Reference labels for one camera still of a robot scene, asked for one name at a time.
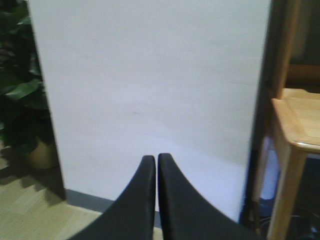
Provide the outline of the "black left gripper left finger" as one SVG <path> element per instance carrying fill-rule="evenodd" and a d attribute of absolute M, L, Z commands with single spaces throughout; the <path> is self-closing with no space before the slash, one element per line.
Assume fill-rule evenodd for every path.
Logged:
<path fill-rule="evenodd" d="M 155 196 L 155 158 L 146 155 L 118 199 L 90 226 L 86 239 L 151 240 Z"/>

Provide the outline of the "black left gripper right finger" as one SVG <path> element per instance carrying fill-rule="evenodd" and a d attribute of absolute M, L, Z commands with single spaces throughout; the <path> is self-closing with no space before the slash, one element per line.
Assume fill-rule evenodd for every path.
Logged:
<path fill-rule="evenodd" d="M 158 204 L 165 240 L 260 239 L 211 205 L 169 153 L 158 156 Z"/>

